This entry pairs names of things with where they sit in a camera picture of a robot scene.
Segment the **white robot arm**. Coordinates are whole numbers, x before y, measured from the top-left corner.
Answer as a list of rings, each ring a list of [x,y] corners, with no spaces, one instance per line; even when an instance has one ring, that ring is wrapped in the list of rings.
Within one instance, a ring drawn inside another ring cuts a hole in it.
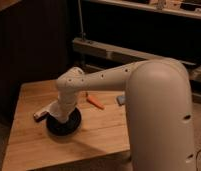
[[[84,74],[75,67],[56,82],[51,115],[64,123],[82,90],[123,90],[134,171],[196,171],[188,73],[174,59],[146,60]]]

